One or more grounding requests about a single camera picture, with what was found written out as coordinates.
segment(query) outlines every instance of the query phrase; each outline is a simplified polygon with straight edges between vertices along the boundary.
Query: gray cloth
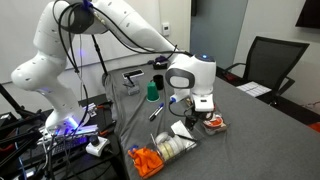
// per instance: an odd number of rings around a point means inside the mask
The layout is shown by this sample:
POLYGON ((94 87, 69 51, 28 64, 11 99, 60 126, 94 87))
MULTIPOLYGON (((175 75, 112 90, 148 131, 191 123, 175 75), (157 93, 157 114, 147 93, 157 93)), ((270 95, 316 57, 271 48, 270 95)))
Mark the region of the gray cloth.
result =
MULTIPOLYGON (((127 150, 147 145, 150 133, 156 136, 169 131, 177 120, 184 120, 168 110, 173 89, 166 82, 165 89, 159 91, 159 101, 146 100, 147 83, 153 75, 164 73, 141 66, 112 71, 107 79, 106 94, 115 101, 116 133, 131 180, 141 178, 127 150), (134 69, 142 69, 145 75, 139 78, 141 92, 128 96, 121 73, 134 69), (150 122, 148 117, 161 102, 165 110, 150 122)), ((150 179, 320 179, 317 132, 219 78, 214 84, 214 101, 230 123, 228 130, 214 136, 205 134, 196 148, 150 179)), ((173 110, 183 114, 183 103, 174 104, 173 110)), ((203 132, 199 122, 196 128, 203 132)))

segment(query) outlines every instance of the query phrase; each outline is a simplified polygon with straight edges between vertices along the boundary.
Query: green cup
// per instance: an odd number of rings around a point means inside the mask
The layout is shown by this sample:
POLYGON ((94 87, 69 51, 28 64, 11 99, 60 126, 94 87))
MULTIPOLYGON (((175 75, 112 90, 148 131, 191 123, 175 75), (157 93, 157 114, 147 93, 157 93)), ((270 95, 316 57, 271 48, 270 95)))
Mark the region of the green cup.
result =
POLYGON ((147 100, 155 102, 159 100, 159 93, 155 82, 149 82, 147 86, 147 100))

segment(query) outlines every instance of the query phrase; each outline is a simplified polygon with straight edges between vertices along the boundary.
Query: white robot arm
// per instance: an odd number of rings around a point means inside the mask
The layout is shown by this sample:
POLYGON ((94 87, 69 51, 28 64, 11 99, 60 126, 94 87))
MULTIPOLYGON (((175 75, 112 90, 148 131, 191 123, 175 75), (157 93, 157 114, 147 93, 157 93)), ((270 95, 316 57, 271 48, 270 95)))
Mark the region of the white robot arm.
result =
MULTIPOLYGON (((38 53, 11 74, 15 85, 41 93, 52 104, 54 111, 46 121, 49 132, 75 129, 81 120, 83 124, 88 121, 88 117, 83 119, 84 111, 72 90, 57 79, 66 68, 66 50, 70 48, 69 41, 65 41, 63 47, 61 39, 72 40, 73 33, 101 34, 108 30, 130 47, 176 50, 123 0, 98 0, 92 4, 77 0, 49 3, 40 17, 33 41, 38 53)), ((190 96, 196 111, 212 111, 216 63, 205 55, 190 57, 183 53, 174 53, 170 61, 166 80, 175 88, 172 101, 190 96)))

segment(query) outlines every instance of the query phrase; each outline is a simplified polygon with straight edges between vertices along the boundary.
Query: office chair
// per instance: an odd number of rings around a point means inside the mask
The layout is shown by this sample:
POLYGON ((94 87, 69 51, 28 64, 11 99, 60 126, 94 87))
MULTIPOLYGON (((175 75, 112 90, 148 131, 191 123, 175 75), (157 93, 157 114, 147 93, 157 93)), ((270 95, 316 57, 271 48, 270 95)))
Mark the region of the office chair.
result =
POLYGON ((254 81, 270 88, 271 105, 277 105, 278 97, 294 84, 294 80, 287 77, 289 72, 300 60, 309 44, 290 42, 257 36, 249 50, 246 63, 236 63, 223 70, 223 76, 238 65, 245 65, 242 79, 254 81))

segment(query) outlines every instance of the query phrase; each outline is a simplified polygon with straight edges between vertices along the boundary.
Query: pen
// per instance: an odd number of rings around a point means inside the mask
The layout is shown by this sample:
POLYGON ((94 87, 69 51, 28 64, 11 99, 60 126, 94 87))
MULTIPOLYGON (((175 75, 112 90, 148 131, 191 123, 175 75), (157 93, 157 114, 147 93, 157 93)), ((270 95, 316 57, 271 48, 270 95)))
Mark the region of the pen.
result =
POLYGON ((189 141, 192 141, 192 142, 197 142, 196 139, 192 139, 192 138, 189 138, 189 137, 180 135, 180 134, 176 134, 176 135, 179 136, 179 137, 182 138, 182 139, 186 139, 186 140, 189 140, 189 141))
POLYGON ((162 110, 164 103, 161 103, 159 105, 159 107, 149 116, 149 120, 152 121, 154 120, 154 118, 156 118, 156 116, 158 115, 158 113, 162 110))
POLYGON ((153 121, 153 120, 158 116, 159 112, 160 112, 162 109, 163 109, 163 106, 162 106, 156 113, 154 113, 154 114, 151 116, 150 121, 153 121))

